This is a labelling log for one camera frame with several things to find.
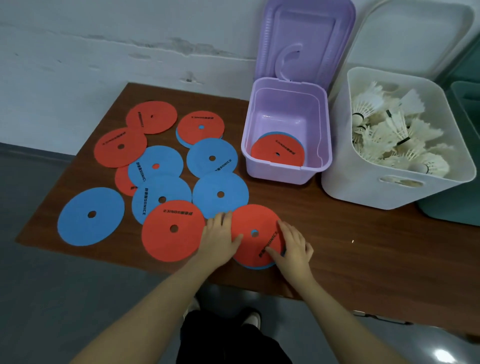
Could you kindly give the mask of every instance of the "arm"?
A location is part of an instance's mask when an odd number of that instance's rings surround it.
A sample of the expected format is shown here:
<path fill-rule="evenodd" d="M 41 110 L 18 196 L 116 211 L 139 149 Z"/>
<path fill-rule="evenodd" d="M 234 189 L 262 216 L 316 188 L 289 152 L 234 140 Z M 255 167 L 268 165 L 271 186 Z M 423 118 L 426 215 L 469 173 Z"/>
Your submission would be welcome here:
<path fill-rule="evenodd" d="M 231 220 L 231 212 L 209 219 L 197 254 L 88 344 L 72 364 L 157 363 L 202 283 L 237 251 L 243 236 L 232 242 Z"/>
<path fill-rule="evenodd" d="M 312 246 L 296 228 L 285 222 L 278 223 L 287 252 L 284 257 L 271 248 L 267 248 L 267 252 L 312 311 L 337 360 L 341 364 L 408 363 L 320 287 L 308 264 L 313 254 Z"/>

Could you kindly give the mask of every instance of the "brown tabletop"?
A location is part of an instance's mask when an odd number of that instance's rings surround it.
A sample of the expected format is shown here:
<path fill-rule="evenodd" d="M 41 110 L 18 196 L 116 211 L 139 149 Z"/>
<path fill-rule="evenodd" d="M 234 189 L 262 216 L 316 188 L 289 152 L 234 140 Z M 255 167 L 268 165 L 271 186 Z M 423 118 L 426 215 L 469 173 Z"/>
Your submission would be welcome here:
<path fill-rule="evenodd" d="M 302 186 L 250 177 L 240 150 L 248 107 L 243 100 L 128 84 L 23 228 L 18 243 L 156 272 L 174 272 L 184 263 L 162 263 L 144 250 L 142 226 L 127 196 L 123 221 L 105 240 L 77 247 L 57 233 L 59 213 L 75 195 L 93 187 L 116 189 L 115 169 L 95 161 L 94 145 L 103 134 L 125 126 L 131 107 L 148 100 L 171 103 L 178 120 L 196 110 L 223 118 L 224 139 L 238 151 L 235 172 L 249 187 L 250 203 L 274 210 L 304 234 L 315 249 L 315 278 L 346 308 L 480 334 L 480 228 L 428 218 L 413 204 L 383 211 L 338 201 L 322 190 L 320 175 Z M 173 147 L 185 160 L 188 149 L 178 143 L 176 126 L 148 135 L 148 145 Z M 186 166 L 181 177 L 191 188 L 198 180 Z M 297 298 L 276 267 L 250 270 L 231 260 L 209 280 Z"/>

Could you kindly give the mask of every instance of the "white wall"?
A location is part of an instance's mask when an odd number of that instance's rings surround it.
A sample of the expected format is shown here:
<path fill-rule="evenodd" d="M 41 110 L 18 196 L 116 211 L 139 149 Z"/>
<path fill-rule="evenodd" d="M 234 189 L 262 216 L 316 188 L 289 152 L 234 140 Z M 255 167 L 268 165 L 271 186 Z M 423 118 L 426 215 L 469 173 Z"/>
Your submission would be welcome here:
<path fill-rule="evenodd" d="M 76 154 L 129 81 L 248 99 L 265 2 L 0 2 L 0 142 Z"/>

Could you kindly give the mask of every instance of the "left hand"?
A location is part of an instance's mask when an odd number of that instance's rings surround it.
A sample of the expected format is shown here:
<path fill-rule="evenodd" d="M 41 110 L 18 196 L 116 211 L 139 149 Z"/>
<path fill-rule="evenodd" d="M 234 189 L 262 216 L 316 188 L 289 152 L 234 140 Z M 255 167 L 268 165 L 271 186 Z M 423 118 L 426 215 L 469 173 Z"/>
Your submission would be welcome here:
<path fill-rule="evenodd" d="M 243 235 L 232 241 L 232 212 L 220 212 L 209 218 L 204 227 L 196 257 L 215 270 L 228 262 L 237 252 Z"/>

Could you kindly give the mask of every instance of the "red disc in box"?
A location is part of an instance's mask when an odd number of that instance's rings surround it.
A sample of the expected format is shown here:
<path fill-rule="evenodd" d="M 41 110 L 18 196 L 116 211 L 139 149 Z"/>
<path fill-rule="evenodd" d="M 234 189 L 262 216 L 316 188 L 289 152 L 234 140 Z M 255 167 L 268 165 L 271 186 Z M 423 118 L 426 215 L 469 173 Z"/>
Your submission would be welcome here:
<path fill-rule="evenodd" d="M 250 155 L 269 162 L 301 167 L 305 162 L 305 151 L 297 139 L 285 134 L 270 134 L 258 139 Z"/>
<path fill-rule="evenodd" d="M 265 251 L 267 246 L 280 254 L 285 250 L 275 212 L 261 205 L 245 205 L 233 211 L 232 240 L 243 234 L 240 247 L 233 258 L 240 264 L 257 268 L 273 262 Z"/>
<path fill-rule="evenodd" d="M 98 163 L 118 168 L 135 162 L 147 148 L 147 138 L 139 129 L 121 128 L 102 136 L 93 154 Z"/>
<path fill-rule="evenodd" d="M 204 226 L 205 219 L 197 206 L 188 201 L 167 201 L 148 214 L 142 242 L 153 258 L 176 262 L 198 249 Z"/>
<path fill-rule="evenodd" d="M 129 128 L 144 134 L 157 134 L 170 129 L 177 121 L 177 110 L 164 101 L 147 101 L 134 106 L 127 114 Z"/>
<path fill-rule="evenodd" d="M 220 138 L 225 131 L 221 117 L 209 111 L 194 111 L 179 122 L 177 133 L 188 144 L 195 144 L 206 138 Z"/>
<path fill-rule="evenodd" d="M 127 196 L 133 196 L 138 188 L 132 183 L 132 181 L 130 181 L 130 177 L 128 176 L 128 166 L 117 168 L 117 171 L 115 172 L 115 185 L 120 192 Z"/>

